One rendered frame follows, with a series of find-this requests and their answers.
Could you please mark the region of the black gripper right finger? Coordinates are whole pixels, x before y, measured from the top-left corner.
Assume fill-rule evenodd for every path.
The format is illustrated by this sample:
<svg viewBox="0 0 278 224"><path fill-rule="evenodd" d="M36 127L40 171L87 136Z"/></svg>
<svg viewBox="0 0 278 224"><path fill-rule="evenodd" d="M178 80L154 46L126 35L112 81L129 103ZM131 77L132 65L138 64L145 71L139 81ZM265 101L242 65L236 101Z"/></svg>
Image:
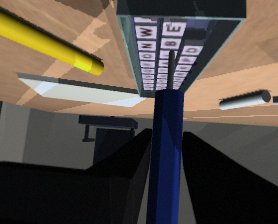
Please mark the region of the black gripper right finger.
<svg viewBox="0 0 278 224"><path fill-rule="evenodd" d="M192 132L182 159L197 224L278 224L278 186Z"/></svg>

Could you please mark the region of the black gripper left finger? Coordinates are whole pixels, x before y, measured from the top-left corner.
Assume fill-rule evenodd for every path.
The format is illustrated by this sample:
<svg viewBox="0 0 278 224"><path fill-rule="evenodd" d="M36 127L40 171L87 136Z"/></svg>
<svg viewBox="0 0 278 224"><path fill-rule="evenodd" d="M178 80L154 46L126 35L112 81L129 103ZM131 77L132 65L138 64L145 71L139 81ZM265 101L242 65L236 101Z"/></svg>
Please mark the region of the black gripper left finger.
<svg viewBox="0 0 278 224"><path fill-rule="evenodd" d="M150 165L145 128L86 170L0 161L0 217L41 224L137 224Z"/></svg>

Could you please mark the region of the dark grey keyboard with keys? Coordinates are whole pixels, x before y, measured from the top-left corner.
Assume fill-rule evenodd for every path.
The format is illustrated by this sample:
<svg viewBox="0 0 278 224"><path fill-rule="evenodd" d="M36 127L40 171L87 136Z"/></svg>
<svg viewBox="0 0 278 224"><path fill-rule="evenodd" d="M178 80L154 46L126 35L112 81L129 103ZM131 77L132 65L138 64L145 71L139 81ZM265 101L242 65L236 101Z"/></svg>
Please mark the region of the dark grey keyboard with keys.
<svg viewBox="0 0 278 224"><path fill-rule="evenodd" d="M247 0L117 0L116 19L139 98L167 89L184 95L248 19Z"/></svg>

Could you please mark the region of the blue stylus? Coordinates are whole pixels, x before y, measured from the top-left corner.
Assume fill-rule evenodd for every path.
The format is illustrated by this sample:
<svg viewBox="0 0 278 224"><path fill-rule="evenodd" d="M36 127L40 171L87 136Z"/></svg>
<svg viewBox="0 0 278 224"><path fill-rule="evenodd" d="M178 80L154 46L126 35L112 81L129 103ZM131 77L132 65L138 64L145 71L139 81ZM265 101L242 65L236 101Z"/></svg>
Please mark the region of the blue stylus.
<svg viewBox="0 0 278 224"><path fill-rule="evenodd" d="M184 93L173 90L175 51L167 89L155 92L146 224L178 224Z"/></svg>

